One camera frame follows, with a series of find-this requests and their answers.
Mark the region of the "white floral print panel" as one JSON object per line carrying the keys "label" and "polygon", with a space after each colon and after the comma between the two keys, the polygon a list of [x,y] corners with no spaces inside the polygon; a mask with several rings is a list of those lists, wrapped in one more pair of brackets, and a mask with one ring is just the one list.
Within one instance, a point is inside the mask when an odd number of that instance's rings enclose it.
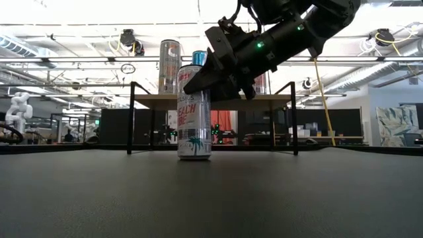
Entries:
{"label": "white floral print panel", "polygon": [[169,110],[167,112],[167,126],[169,127],[168,142],[177,144],[177,111]]}

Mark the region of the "grey silver beverage can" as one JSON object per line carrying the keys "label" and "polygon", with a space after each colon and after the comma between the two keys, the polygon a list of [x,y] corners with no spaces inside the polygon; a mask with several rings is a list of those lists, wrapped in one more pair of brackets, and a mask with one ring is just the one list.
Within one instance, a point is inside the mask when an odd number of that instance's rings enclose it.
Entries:
{"label": "grey silver beverage can", "polygon": [[185,93],[184,86],[201,69],[184,65],[177,74],[177,155],[181,160],[207,160],[212,154],[210,93]]}

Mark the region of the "blue Red Bull can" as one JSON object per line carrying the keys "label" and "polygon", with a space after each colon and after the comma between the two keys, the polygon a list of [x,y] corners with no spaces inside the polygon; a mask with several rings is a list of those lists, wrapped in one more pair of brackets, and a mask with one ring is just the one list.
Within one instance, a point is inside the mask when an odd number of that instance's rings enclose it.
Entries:
{"label": "blue Red Bull can", "polygon": [[208,53],[206,51],[196,50],[192,53],[193,65],[204,65],[207,60]]}

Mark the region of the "Celsius Tropical Vibe can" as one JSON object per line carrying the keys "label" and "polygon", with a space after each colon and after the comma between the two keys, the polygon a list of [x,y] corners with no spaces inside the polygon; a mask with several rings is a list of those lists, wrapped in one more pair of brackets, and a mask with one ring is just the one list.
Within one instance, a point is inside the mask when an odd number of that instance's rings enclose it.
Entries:
{"label": "Celsius Tropical Vibe can", "polygon": [[180,67],[180,43],[171,39],[163,40],[159,55],[159,94],[176,93],[176,78]]}

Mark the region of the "orange red panel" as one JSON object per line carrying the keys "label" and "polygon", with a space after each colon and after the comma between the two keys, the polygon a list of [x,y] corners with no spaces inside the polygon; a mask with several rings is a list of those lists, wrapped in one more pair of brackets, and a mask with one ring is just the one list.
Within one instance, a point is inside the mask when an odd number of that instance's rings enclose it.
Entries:
{"label": "orange red panel", "polygon": [[[211,111],[211,126],[214,127],[216,124],[219,124],[219,129],[223,131],[231,131],[231,112],[228,110],[213,110]],[[218,139],[216,135],[213,135],[213,143],[222,141],[225,145],[233,144],[233,139],[223,138]]]}

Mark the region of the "white storage boxes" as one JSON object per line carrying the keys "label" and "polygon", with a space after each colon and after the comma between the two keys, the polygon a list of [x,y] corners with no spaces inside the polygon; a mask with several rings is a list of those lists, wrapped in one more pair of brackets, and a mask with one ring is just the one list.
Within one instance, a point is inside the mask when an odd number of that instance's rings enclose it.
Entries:
{"label": "white storage boxes", "polygon": [[297,126],[297,135],[303,138],[317,136],[318,131],[318,124],[316,122],[306,123],[305,125]]}

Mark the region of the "long ceiling light strip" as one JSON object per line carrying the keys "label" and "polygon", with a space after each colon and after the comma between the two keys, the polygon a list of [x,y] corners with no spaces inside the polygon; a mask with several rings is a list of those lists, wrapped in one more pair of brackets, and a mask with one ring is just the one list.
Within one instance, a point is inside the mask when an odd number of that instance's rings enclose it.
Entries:
{"label": "long ceiling light strip", "polygon": [[[87,62],[153,62],[159,61],[159,56],[145,57],[55,57],[55,58],[0,58],[0,63],[87,63]],[[318,57],[317,61],[323,62],[382,62],[382,61],[423,61],[423,56],[388,56],[388,57]]]}

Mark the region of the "ventilation duct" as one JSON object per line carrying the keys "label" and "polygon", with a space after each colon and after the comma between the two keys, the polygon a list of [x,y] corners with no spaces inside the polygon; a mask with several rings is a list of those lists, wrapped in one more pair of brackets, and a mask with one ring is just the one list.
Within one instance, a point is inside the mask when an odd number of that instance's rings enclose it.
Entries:
{"label": "ventilation duct", "polygon": [[24,58],[48,58],[58,56],[54,51],[29,44],[14,36],[0,34],[0,48],[14,52]]}
{"label": "ventilation duct", "polygon": [[325,86],[323,92],[332,93],[337,90],[359,87],[365,83],[369,83],[370,81],[399,71],[400,69],[406,67],[406,64],[410,65],[411,63],[411,61],[387,61],[371,67],[361,67],[352,73],[337,79],[330,85]]}

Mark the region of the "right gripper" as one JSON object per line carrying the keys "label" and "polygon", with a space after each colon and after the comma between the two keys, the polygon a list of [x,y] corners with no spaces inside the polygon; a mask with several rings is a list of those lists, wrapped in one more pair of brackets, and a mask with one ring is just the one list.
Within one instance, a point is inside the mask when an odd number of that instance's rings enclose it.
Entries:
{"label": "right gripper", "polygon": [[236,65],[221,69],[213,62],[206,62],[199,72],[184,86],[186,94],[210,90],[212,102],[253,99],[257,94],[254,80],[269,69],[274,69],[274,53],[256,49],[248,58],[237,58]]}

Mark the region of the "black robot green lights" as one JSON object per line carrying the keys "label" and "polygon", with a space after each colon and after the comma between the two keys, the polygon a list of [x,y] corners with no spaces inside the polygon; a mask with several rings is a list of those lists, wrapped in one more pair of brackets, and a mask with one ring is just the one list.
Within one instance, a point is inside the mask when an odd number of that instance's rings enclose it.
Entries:
{"label": "black robot green lights", "polygon": [[146,134],[144,134],[144,136],[149,139],[153,138],[154,144],[172,144],[177,138],[177,130],[166,124],[163,124],[161,128],[153,131],[152,136],[151,131],[148,131]]}
{"label": "black robot green lights", "polygon": [[224,139],[236,139],[237,133],[234,130],[222,130],[219,124],[211,127],[211,136],[213,144],[223,145]]}

